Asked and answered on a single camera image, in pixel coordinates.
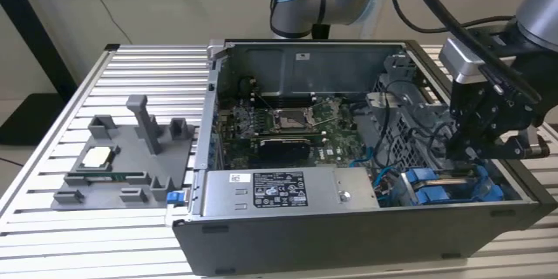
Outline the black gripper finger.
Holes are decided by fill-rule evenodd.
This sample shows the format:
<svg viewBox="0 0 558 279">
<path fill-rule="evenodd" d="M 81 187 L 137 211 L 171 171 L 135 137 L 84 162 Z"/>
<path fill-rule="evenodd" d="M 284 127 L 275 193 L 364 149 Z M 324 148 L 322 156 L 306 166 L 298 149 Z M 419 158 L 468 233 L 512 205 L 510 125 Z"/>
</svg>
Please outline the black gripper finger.
<svg viewBox="0 0 558 279">
<path fill-rule="evenodd" d="M 472 148 L 480 159 L 539 159 L 550 154 L 536 128 L 526 128 L 504 139 L 480 140 Z"/>
<path fill-rule="evenodd" d="M 446 156 L 451 160 L 466 160 L 466 148 L 479 137 L 476 107 L 483 99 L 483 83 L 452 83 L 450 113 L 455 131 L 446 144 Z"/>
</svg>

